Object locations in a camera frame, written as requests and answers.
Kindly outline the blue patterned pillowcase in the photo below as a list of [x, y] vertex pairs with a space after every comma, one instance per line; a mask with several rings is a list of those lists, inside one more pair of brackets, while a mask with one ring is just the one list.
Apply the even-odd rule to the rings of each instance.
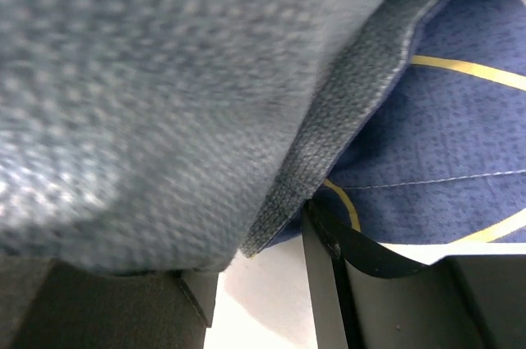
[[1, 0], [1, 254], [221, 271], [310, 198], [525, 240], [524, 0]]

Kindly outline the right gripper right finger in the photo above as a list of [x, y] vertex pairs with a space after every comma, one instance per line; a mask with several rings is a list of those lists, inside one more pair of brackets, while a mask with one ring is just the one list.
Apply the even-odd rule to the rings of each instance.
[[453, 255], [425, 265], [315, 201], [303, 210], [302, 241], [321, 348], [525, 345], [522, 255]]

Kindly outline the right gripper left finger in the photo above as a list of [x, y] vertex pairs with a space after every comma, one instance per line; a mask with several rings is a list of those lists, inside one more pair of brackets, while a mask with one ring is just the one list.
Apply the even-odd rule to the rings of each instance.
[[51, 259], [1, 258], [1, 346], [202, 348], [218, 277], [193, 271], [110, 277]]

